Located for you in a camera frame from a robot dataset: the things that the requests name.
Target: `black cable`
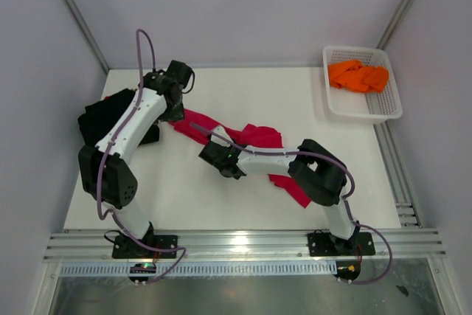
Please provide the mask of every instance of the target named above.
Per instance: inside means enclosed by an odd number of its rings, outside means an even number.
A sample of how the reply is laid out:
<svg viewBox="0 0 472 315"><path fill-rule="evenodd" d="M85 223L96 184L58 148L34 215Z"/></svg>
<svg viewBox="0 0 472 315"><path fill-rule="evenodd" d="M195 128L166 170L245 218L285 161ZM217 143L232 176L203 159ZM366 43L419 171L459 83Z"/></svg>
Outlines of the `black cable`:
<svg viewBox="0 0 472 315"><path fill-rule="evenodd" d="M187 91L183 91L182 94L189 94L193 90L194 85L195 85L195 72L192 71L192 85L190 89L188 89Z"/></svg>
<svg viewBox="0 0 472 315"><path fill-rule="evenodd" d="M117 232L118 234L121 234L121 232L119 230L108 230L107 232L105 232L105 234L103 234L103 237L105 238L105 240L107 240L110 243L115 243L112 239L106 236L109 232Z"/></svg>

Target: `gray floor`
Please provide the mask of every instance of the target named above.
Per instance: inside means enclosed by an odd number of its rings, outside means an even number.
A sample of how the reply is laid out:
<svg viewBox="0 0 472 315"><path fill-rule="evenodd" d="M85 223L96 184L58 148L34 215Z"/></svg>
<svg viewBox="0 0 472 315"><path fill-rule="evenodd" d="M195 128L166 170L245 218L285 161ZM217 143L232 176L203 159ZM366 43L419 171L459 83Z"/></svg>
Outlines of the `gray floor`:
<svg viewBox="0 0 472 315"><path fill-rule="evenodd" d="M365 260L362 279L380 274L385 265ZM387 278L366 286L337 283L333 276L179 278L146 288L129 284L111 277L62 278L50 314L444 314L427 260L396 260Z"/></svg>

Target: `white ventilation strip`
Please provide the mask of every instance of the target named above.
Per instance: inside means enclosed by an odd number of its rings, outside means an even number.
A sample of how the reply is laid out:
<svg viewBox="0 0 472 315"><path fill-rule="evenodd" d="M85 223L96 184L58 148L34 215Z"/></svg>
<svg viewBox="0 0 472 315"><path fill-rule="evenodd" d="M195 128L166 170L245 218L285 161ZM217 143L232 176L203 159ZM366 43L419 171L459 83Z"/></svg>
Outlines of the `white ventilation strip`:
<svg viewBox="0 0 472 315"><path fill-rule="evenodd" d="M155 275L166 271L171 263L157 263ZM127 277L136 263L67 263L60 277ZM335 274L335 261L271 261L271 262L186 262L177 265L167 277L245 277ZM152 277L154 274L132 274Z"/></svg>

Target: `dark spot on floor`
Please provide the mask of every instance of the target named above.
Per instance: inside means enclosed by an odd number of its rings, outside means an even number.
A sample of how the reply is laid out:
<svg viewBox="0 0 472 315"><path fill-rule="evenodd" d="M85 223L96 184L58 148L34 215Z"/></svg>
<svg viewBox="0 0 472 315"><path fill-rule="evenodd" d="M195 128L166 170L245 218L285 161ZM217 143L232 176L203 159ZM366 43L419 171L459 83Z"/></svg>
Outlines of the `dark spot on floor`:
<svg viewBox="0 0 472 315"><path fill-rule="evenodd" d="M406 289L406 287L404 287L403 285L396 285L395 287L397 287L400 293L403 294L405 297L410 295L410 292L408 291L408 289Z"/></svg>

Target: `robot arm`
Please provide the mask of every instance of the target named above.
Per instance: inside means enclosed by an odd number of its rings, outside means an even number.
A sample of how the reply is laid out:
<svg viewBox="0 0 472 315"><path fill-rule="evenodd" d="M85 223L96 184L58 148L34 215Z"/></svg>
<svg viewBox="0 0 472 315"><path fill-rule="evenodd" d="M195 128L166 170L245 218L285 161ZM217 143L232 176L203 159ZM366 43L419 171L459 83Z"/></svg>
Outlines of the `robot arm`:
<svg viewBox="0 0 472 315"><path fill-rule="evenodd" d="M224 127L218 126L213 132L231 141ZM338 246L339 251L357 246L358 228L350 220L346 206L340 198L344 195L347 183L344 171L324 159L301 155L297 152L327 156L344 166L333 154L311 139L305 139L295 149L252 146L247 146L245 149L247 151L233 147L228 142L211 135L210 141L199 156L216 167L222 176L228 178L239 179L241 176L253 173L291 177L312 201L322 206L327 216L333 242ZM313 163L317 163L315 170L309 167Z"/></svg>
<svg viewBox="0 0 472 315"><path fill-rule="evenodd" d="M153 226L134 199L138 182L129 168L131 157L148 129L157 120L179 121L184 118L182 89L187 86L193 70L185 63L173 60L167 71L147 73L141 102L135 93L125 113L114 127L94 147L84 146L79 152L80 175L83 189L97 199L97 176L100 161L106 152L111 137L139 106L126 122L111 147L106 159L102 178L102 203L111 209L123 226L137 239L143 240L153 233Z"/></svg>

